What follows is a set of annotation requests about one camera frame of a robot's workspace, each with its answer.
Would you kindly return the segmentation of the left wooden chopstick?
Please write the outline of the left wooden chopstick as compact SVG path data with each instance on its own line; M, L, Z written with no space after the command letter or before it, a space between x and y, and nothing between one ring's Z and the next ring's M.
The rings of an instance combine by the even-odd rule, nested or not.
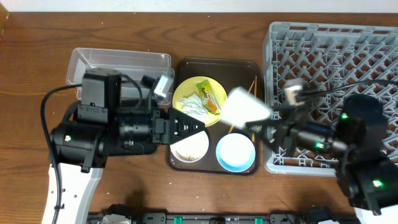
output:
M228 123L230 124L229 132L235 129L244 129L244 124L249 118L251 90L254 86L254 80L249 86L238 86L233 88L228 95L226 104L228 105Z

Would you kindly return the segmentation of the yellow plate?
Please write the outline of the yellow plate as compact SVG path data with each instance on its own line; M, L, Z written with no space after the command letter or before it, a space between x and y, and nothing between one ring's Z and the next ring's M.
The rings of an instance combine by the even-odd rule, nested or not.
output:
M199 96L198 88L196 84L208 80L215 95L215 98L222 109L225 101L227 100L227 95L225 89L218 83L216 80L209 78L209 77L192 77L188 78L187 80L183 81L174 92L173 99L172 99L172 106L173 108L181 111L181 106L178 103L178 100L181 98L187 98L193 93L196 93ZM206 127L211 126L217 123L220 120L220 115L211 114L208 111L208 119L203 122Z

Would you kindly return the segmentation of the white bowl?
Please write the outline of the white bowl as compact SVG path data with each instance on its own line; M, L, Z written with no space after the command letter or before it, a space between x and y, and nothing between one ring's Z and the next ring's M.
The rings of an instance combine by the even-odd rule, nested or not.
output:
M209 138L205 131L170 145L171 153L182 162L196 162L208 151Z

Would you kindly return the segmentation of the clear plastic bin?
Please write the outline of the clear plastic bin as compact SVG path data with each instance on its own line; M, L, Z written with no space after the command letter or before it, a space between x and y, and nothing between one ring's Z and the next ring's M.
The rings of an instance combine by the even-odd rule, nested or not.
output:
M167 75L175 78L171 56L156 52L138 52L114 49L75 48L66 75L68 85L81 83L85 70L107 68L128 75L137 83L143 76L158 78Z

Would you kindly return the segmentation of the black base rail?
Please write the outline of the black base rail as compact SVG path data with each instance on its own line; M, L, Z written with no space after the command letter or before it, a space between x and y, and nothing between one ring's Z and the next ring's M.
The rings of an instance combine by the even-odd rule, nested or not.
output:
M313 208L304 213L275 212L268 214L201 214L201 213L141 213L127 205L113 204L103 213L88 215L86 224L360 224L355 216L337 216L326 207Z

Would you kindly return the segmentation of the green snack wrapper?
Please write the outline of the green snack wrapper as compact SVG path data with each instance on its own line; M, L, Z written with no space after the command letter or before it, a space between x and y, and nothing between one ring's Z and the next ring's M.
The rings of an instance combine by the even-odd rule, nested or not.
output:
M202 105L214 115L221 114L221 108L215 98L208 80L196 84Z

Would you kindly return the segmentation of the blue bowl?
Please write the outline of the blue bowl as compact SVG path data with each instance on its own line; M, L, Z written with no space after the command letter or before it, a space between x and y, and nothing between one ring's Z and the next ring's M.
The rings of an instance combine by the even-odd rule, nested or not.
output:
M256 149L247 136L231 133L218 141L216 158L224 169L230 172L244 172L254 164Z

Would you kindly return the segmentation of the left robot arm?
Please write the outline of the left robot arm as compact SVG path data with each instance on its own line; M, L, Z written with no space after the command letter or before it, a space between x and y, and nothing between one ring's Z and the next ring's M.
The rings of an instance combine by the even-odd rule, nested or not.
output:
M60 124L44 128L49 148L49 191L44 223L85 223L93 194L110 156L152 154L205 130L203 122L150 96L122 100L123 83L132 78L117 70L87 69Z

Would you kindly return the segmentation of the wooden chopstick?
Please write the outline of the wooden chopstick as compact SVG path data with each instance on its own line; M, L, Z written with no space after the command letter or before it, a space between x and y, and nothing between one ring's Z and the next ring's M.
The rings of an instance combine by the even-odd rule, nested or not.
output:
M229 132L235 129L244 129L244 124L249 118L251 90L254 86L254 80L249 86L238 86L233 88L228 95L226 104L228 105L228 123L230 124Z
M254 80L254 97L257 98L257 76L255 76L255 80ZM252 142L255 143L255 135L252 134Z

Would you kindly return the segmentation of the black waste tray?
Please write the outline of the black waste tray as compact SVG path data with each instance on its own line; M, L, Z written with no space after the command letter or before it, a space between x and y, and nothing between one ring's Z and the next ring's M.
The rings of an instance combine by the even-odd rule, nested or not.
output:
M94 140L96 156L152 154L160 144L160 136L154 130L155 120L162 112L154 100L147 99L144 105L139 100L124 100L115 108L97 108L76 101L68 109L74 121L102 130Z

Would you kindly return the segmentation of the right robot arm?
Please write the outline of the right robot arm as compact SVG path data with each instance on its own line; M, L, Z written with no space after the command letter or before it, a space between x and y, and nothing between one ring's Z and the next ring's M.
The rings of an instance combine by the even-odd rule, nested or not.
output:
M273 151L283 146L292 155L302 147L334 157L338 185L359 222L397 221L397 165L382 152L388 123L377 99L349 96L334 128L310 121L306 108L289 111L285 119L250 121L244 127Z

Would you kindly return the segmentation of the grey dishwasher rack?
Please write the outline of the grey dishwasher rack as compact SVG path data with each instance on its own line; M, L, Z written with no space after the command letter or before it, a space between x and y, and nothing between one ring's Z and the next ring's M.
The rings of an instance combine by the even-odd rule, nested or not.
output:
M345 98L377 98L388 120L382 151L397 160L397 29L273 22L262 43L265 103L280 106L287 80L303 78L328 92L311 104L311 120L336 124Z

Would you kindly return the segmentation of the white cup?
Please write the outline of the white cup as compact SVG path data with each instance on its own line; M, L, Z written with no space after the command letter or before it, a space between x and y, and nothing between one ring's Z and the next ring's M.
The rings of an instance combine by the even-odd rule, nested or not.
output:
M270 118L272 114L271 107L239 86L230 91L221 109L220 121L244 129L246 123Z

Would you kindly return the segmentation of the white tissue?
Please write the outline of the white tissue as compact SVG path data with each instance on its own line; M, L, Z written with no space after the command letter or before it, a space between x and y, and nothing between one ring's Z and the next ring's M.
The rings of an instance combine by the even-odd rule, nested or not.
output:
M178 100L181 111L192 118L205 122L208 119L208 110L203 106L200 97L193 93L187 98Z

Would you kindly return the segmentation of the right wooden chopstick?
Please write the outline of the right wooden chopstick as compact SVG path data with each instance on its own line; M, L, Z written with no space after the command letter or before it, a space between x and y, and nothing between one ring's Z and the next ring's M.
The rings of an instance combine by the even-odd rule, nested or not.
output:
M254 80L254 97L257 98L257 76L255 76L255 80ZM255 135L252 134L252 142L255 143Z

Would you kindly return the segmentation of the brown serving tray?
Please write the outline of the brown serving tray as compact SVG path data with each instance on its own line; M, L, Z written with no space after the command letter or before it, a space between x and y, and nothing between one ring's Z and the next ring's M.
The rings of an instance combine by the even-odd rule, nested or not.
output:
M192 58L181 60L177 66L176 85L174 92L183 81L192 77L209 77L216 80L228 94L237 86L249 86L257 76L260 81L261 69L258 65L248 60L222 60L213 58ZM259 168L261 150L259 143L255 142L256 158L254 164L244 172L230 172L224 169L216 158L216 145L218 141L229 133L230 125L221 121L206 127L209 138L209 148L203 158L196 162L182 162L168 150L166 161L174 170L185 172L204 172L209 174L225 174L249 176Z

